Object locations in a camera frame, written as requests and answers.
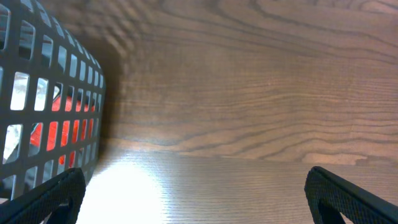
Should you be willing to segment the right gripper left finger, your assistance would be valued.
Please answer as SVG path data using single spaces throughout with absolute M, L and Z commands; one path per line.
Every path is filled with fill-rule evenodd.
M 86 191 L 80 168 L 71 168 L 1 205 L 1 223 L 75 224 Z

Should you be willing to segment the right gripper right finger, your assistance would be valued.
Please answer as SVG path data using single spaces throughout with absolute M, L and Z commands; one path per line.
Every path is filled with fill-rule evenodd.
M 397 206 L 320 167 L 307 174 L 304 187 L 313 221 L 397 223 Z

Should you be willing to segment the orange pasta package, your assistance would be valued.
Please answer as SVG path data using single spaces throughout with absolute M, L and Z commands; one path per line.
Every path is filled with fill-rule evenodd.
M 66 112 L 96 112 L 99 108 L 97 100 L 97 94 L 94 93 L 92 96 L 88 95 L 86 101 L 82 101 L 82 96 L 78 95 L 76 100 L 71 95 L 68 95 L 65 102 Z M 51 121 L 48 125 L 47 135 L 44 136 L 43 124 L 35 123 L 32 126 L 32 132 L 30 134 L 29 141 L 29 152 L 28 156 L 36 156 L 40 152 L 40 147 L 43 142 L 46 142 L 45 150 L 47 152 L 55 149 L 56 145 L 60 147 L 66 147 L 70 143 L 76 144 L 78 141 L 90 140 L 93 138 L 96 132 L 98 119 L 75 119 L 73 121 L 66 120 L 62 124 L 57 121 Z M 62 155 L 58 158 L 58 164 L 60 166 L 67 165 L 68 167 L 81 167 L 89 161 L 95 158 L 95 144 L 90 143 L 85 147 L 76 149 L 70 153 L 69 160 L 66 160 L 66 156 Z

